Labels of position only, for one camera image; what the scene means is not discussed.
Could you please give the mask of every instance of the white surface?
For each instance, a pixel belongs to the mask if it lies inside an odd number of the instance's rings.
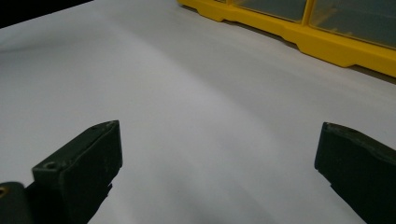
[[[323,121],[396,147],[394,85],[176,1],[96,0],[0,30],[0,182],[119,119],[90,223],[364,223],[314,169]]]

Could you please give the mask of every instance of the clear plastic compartment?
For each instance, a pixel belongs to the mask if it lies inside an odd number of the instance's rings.
[[[310,25],[396,49],[396,0],[316,0]]]
[[[299,22],[304,15],[306,0],[233,0],[233,4],[284,20]]]

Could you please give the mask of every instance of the brass screw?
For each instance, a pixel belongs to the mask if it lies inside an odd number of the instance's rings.
[[[9,192],[7,187],[0,187],[0,199],[6,196]]]

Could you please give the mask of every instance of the screw hole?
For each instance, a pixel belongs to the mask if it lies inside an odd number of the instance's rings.
[[[44,168],[47,168],[50,170],[56,169],[56,162],[55,161],[47,162],[46,164],[44,164]]]
[[[8,194],[8,188],[0,187],[0,198],[3,198],[6,194]]]

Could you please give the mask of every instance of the yellow plastic container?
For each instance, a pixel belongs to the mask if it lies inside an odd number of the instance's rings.
[[[279,35],[329,63],[396,77],[394,0],[177,1],[214,21],[238,21]]]

